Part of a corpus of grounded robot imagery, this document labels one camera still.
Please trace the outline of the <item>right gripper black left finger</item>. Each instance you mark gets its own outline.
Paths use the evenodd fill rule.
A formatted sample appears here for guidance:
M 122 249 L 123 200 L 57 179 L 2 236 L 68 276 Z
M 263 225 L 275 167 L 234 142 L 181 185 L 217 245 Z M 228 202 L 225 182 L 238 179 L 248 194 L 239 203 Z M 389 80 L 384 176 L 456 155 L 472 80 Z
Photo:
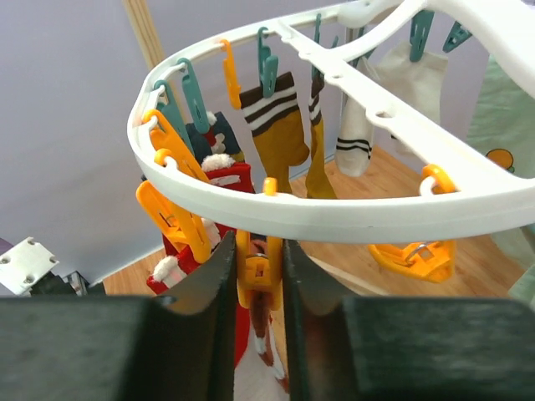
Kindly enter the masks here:
M 236 242 L 157 297 L 1 301 L 4 400 L 230 400 Z

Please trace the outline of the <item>white round clip hanger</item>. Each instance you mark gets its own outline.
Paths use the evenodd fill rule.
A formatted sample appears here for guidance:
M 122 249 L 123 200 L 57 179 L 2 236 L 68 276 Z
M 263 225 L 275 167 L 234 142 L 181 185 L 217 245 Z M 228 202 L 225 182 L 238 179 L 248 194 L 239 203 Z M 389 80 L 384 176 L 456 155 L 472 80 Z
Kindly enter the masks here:
M 301 33 L 317 16 L 350 23 L 348 3 L 310 9 L 262 21 L 269 33 L 293 47 L 321 70 L 328 84 L 343 90 L 366 110 L 367 119 L 387 129 L 421 160 L 439 165 L 455 191 L 368 200 L 311 200 L 226 190 L 160 166 L 150 142 L 153 86 L 179 68 L 220 49 L 214 35 L 174 53 L 146 76 L 127 121 L 127 136 L 138 165 L 167 199 L 200 216 L 238 229 L 286 239 L 335 243 L 396 243 L 456 239 L 525 226 L 534 220 L 534 182 L 509 174 L 378 84 L 350 61 L 377 47 L 420 10 L 446 13 L 472 32 L 502 69 L 526 93 L 534 91 L 534 13 L 519 1 L 373 1 L 371 17 L 389 10 L 375 29 L 339 48 L 324 48 Z

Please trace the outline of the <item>navy blue sock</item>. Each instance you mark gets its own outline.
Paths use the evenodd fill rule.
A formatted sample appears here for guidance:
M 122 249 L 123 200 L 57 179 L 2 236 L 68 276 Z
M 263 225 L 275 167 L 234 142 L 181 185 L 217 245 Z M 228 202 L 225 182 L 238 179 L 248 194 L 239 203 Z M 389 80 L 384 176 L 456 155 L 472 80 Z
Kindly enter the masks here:
M 210 155 L 227 154 L 235 161 L 243 162 L 245 156 L 224 114 L 222 112 L 213 114 L 210 111 L 206 113 L 211 125 L 207 133 L 201 134 L 193 123 L 186 125 L 196 161 L 201 165 Z

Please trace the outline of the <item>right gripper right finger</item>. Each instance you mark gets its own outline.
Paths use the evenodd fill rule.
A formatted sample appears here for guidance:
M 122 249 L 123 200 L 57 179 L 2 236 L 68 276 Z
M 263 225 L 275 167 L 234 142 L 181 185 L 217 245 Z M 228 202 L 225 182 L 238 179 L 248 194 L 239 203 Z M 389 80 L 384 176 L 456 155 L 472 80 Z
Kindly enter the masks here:
M 360 296 L 283 243 L 293 400 L 531 400 L 534 312 L 504 298 Z

